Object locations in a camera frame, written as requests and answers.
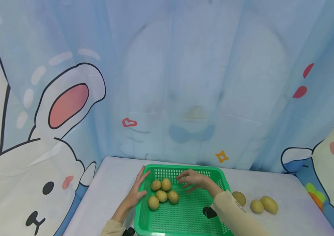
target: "person's left hand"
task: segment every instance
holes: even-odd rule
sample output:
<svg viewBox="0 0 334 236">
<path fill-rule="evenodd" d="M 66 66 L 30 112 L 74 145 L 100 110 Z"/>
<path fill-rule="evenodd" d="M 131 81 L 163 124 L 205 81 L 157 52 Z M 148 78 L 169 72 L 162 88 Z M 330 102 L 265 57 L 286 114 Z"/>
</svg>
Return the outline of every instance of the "person's left hand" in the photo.
<svg viewBox="0 0 334 236">
<path fill-rule="evenodd" d="M 147 195 L 147 191 L 139 191 L 141 184 L 145 180 L 145 178 L 150 174 L 151 171 L 147 171 L 146 174 L 142 175 L 143 171 L 145 170 L 145 166 L 142 166 L 141 170 L 139 171 L 137 178 L 135 179 L 135 183 L 133 187 L 130 189 L 128 195 L 125 197 L 123 203 L 126 204 L 128 207 L 133 208 L 135 207 L 138 202 L 142 199 L 142 197 Z"/>
</svg>

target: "potato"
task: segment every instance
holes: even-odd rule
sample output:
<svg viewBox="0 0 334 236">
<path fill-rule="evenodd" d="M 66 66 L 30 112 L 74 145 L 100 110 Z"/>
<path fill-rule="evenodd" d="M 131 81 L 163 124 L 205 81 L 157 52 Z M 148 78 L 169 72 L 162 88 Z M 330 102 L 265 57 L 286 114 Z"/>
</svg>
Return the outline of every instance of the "potato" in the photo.
<svg viewBox="0 0 334 236">
<path fill-rule="evenodd" d="M 274 201 L 269 196 L 262 196 L 260 199 L 261 203 L 263 204 L 266 211 L 272 214 L 277 214 L 278 212 L 278 205 L 276 201 Z"/>
<path fill-rule="evenodd" d="M 167 194 L 164 191 L 161 191 L 161 190 L 157 191 L 156 197 L 159 199 L 159 202 L 167 201 Z"/>
<path fill-rule="evenodd" d="M 148 206 L 151 210 L 156 211 L 159 208 L 159 200 L 155 196 L 150 196 Z"/>
<path fill-rule="evenodd" d="M 256 214 L 261 214 L 264 211 L 264 206 L 260 200 L 252 200 L 251 202 L 251 211 Z"/>
<path fill-rule="evenodd" d="M 170 191 L 168 193 L 169 202 L 176 204 L 179 201 L 179 194 L 176 191 Z"/>
<path fill-rule="evenodd" d="M 172 188 L 172 184 L 171 184 L 171 181 L 169 181 L 169 179 L 163 179 L 162 180 L 162 190 L 163 191 L 170 191 Z"/>
<path fill-rule="evenodd" d="M 240 206 L 244 206 L 246 204 L 246 197 L 241 192 L 233 192 L 232 196 L 235 200 L 240 204 Z"/>
<path fill-rule="evenodd" d="M 154 191 L 154 192 L 158 191 L 161 186 L 162 186 L 162 182 L 160 182 L 160 180 L 154 180 L 151 183 L 151 190 Z"/>
</svg>

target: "cartoon rabbit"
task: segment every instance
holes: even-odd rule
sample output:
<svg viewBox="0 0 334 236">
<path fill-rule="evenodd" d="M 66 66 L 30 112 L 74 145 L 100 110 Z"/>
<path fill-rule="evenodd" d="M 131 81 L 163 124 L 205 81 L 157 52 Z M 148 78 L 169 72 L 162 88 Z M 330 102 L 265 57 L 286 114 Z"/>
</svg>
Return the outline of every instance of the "cartoon rabbit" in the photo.
<svg viewBox="0 0 334 236">
<path fill-rule="evenodd" d="M 299 178 L 334 228 L 334 129 L 313 149 L 285 149 L 281 164 Z"/>
<path fill-rule="evenodd" d="M 96 167 L 85 167 L 62 138 L 104 99 L 105 82 L 91 64 L 65 70 L 45 88 L 29 140 L 1 150 L 9 91 L 0 63 L 0 235 L 53 236 Z"/>
</svg>

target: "white tablecloth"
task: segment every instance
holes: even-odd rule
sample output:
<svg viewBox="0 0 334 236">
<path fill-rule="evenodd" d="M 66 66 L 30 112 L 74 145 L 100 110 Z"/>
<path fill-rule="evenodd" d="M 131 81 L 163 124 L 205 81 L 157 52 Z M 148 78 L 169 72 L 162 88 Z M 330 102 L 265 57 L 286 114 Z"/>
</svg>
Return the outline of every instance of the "white tablecloth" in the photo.
<svg viewBox="0 0 334 236">
<path fill-rule="evenodd" d="M 142 165 L 172 164 L 156 161 L 105 157 L 75 212 L 64 236 L 100 235 L 127 195 Z M 331 227 L 300 181 L 293 175 L 238 169 L 224 169 L 231 191 L 241 191 L 247 199 L 245 209 L 259 219 L 275 236 L 334 236 Z M 279 206 L 276 216 L 264 211 L 251 212 L 249 204 L 262 196 L 272 197 Z M 134 225 L 134 209 L 124 226 Z"/>
</svg>

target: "orange star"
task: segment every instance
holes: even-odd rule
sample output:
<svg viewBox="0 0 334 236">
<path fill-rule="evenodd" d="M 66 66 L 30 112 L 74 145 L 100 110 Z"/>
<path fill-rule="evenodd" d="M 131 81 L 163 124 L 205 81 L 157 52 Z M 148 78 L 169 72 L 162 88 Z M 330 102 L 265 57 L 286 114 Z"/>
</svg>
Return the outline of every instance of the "orange star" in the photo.
<svg viewBox="0 0 334 236">
<path fill-rule="evenodd" d="M 224 162 L 226 160 L 229 160 L 229 158 L 226 156 L 226 154 L 225 154 L 225 152 L 223 150 L 220 153 L 217 153 L 215 155 L 218 157 L 219 163 L 222 163 L 222 162 Z"/>
</svg>

